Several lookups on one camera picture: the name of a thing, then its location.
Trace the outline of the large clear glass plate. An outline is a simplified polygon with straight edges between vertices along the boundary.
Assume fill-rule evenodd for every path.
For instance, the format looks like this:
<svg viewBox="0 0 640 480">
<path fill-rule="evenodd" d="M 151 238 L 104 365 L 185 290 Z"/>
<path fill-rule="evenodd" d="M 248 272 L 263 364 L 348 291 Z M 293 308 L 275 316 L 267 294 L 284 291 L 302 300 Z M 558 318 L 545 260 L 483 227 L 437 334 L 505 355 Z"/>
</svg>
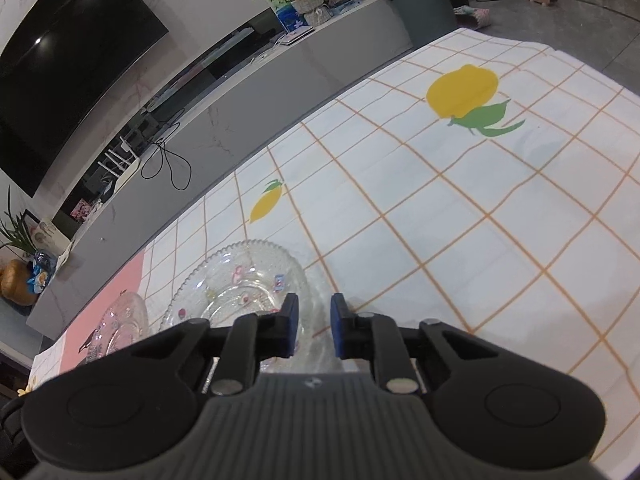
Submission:
<svg viewBox="0 0 640 480">
<path fill-rule="evenodd" d="M 330 322 L 333 288 L 320 264 L 309 270 L 284 247 L 268 240 L 246 240 L 221 248 L 180 283 L 160 328 L 167 330 L 188 318 L 206 318 L 213 327 L 229 327 L 236 318 L 266 315 L 294 292 L 299 302 L 295 353 L 260 364 L 263 372 L 338 373 L 348 365 L 334 356 L 326 326 Z"/>
</svg>

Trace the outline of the small clear glass plate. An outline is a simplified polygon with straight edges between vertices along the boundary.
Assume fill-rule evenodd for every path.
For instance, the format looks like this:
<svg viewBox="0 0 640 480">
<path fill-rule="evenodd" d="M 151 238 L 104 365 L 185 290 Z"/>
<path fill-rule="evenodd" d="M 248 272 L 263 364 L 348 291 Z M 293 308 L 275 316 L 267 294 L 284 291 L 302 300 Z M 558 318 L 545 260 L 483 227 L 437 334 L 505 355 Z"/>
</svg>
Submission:
<svg viewBox="0 0 640 480">
<path fill-rule="evenodd" d="M 149 335 L 148 310 L 136 292 L 123 292 L 103 313 L 84 344 L 88 363 L 122 350 Z"/>
</svg>

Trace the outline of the checked lemon tablecloth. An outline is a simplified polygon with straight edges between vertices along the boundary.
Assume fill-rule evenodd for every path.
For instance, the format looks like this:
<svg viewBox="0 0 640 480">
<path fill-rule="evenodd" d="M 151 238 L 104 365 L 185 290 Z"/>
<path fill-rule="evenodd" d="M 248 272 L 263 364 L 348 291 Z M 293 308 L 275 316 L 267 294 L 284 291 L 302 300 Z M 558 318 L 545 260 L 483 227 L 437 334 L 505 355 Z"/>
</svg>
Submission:
<svg viewBox="0 0 640 480">
<path fill-rule="evenodd" d="M 545 44 L 458 30 L 355 84 L 211 186 L 108 285 L 157 330 L 207 257 L 271 240 L 329 299 L 439 318 L 602 399 L 594 453 L 639 463 L 639 93 Z"/>
</svg>

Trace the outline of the white wifi router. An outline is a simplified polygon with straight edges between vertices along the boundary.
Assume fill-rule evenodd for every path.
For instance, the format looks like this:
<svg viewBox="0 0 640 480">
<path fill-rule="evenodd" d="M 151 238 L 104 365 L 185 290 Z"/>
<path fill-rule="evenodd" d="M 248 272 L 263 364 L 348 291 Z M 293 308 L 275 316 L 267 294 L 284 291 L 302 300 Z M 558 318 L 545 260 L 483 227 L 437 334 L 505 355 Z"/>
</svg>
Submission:
<svg viewBox="0 0 640 480">
<path fill-rule="evenodd" d="M 122 137 L 114 148 L 106 148 L 98 159 L 98 165 L 111 177 L 114 192 L 118 192 L 140 168 L 140 157 Z"/>
</svg>

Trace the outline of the framed photo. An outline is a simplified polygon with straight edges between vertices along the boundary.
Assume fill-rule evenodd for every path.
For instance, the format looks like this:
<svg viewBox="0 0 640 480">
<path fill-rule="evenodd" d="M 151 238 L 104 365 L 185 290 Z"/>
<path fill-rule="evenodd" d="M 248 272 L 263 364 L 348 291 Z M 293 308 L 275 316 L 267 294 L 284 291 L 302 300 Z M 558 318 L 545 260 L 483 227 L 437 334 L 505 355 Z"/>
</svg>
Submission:
<svg viewBox="0 0 640 480">
<path fill-rule="evenodd" d="M 73 210 L 70 212 L 70 216 L 78 222 L 84 222 L 90 214 L 92 206 L 85 200 L 80 200 Z"/>
</svg>

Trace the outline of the golden brown vase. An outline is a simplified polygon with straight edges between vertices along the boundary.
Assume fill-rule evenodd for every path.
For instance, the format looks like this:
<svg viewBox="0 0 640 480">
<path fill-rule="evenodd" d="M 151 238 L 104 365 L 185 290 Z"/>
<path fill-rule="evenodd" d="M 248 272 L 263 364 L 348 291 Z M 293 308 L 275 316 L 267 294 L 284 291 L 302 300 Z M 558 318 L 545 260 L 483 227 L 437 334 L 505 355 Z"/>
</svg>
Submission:
<svg viewBox="0 0 640 480">
<path fill-rule="evenodd" d="M 31 307 L 37 295 L 28 288 L 29 270 L 22 260 L 13 259 L 1 269 L 1 296 L 20 307 Z"/>
</svg>

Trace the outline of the blue glass vase plant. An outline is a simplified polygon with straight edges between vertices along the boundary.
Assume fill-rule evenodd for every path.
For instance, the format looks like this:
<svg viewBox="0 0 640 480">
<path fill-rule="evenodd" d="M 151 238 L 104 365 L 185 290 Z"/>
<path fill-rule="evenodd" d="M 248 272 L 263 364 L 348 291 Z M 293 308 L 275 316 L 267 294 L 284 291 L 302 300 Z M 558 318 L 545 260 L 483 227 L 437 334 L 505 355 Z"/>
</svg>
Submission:
<svg viewBox="0 0 640 480">
<path fill-rule="evenodd" d="M 49 278 L 58 263 L 58 258 L 47 249 L 36 246 L 32 234 L 30 234 L 25 220 L 27 211 L 21 214 L 14 214 L 11 208 L 11 190 L 6 193 L 6 211 L 1 217 L 1 235 L 4 238 L 2 247 L 11 246 L 29 255 L 32 259 L 32 267 L 39 271 L 46 271 Z"/>
</svg>

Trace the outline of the grey marble tv bench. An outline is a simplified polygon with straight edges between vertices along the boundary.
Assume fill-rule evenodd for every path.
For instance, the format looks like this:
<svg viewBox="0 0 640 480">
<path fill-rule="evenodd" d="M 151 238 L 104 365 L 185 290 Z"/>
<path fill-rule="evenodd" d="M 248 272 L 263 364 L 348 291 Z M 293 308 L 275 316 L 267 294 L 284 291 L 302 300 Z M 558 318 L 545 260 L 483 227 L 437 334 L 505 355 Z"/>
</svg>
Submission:
<svg viewBox="0 0 640 480">
<path fill-rule="evenodd" d="M 183 115 L 168 136 L 180 155 L 154 157 L 75 237 L 28 325 L 55 339 L 154 236 L 215 183 L 296 122 L 411 48 L 390 0 L 366 0 L 291 47 L 245 66 Z"/>
</svg>

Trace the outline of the black television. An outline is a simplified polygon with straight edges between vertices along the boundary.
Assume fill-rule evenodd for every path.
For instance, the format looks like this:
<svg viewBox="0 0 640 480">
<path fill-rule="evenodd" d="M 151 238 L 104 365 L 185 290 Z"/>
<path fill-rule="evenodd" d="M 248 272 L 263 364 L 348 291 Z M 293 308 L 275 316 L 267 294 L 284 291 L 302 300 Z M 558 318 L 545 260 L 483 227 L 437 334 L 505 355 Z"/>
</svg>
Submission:
<svg viewBox="0 0 640 480">
<path fill-rule="evenodd" d="M 35 195 L 105 92 L 166 35 L 143 0 L 38 0 L 1 52 L 1 169 Z"/>
</svg>

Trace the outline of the grey trash bin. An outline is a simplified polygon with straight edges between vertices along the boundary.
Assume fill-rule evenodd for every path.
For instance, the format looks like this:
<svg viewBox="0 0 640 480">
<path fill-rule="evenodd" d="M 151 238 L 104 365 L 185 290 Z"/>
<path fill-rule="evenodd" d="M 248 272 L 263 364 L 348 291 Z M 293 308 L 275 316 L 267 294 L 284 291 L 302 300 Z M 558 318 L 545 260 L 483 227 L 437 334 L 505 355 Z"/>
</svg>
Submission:
<svg viewBox="0 0 640 480">
<path fill-rule="evenodd" d="M 413 47 L 422 48 L 458 28 L 450 0 L 390 0 Z"/>
</svg>

